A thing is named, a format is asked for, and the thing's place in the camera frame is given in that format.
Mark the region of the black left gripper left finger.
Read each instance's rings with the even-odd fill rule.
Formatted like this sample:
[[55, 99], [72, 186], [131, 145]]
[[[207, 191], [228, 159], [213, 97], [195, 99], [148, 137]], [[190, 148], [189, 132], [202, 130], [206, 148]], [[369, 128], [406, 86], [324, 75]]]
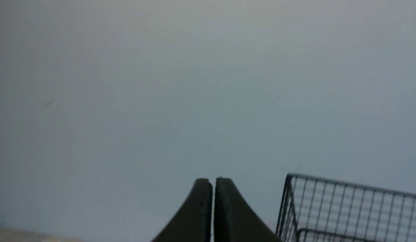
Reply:
[[197, 178], [187, 198], [153, 242], [209, 242], [211, 240], [213, 186]]

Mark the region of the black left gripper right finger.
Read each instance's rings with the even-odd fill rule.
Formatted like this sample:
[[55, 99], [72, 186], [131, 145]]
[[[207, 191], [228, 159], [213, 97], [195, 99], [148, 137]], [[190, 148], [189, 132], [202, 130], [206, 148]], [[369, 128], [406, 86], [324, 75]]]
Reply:
[[214, 201], [215, 242], [280, 242], [249, 206], [231, 178], [218, 177]]

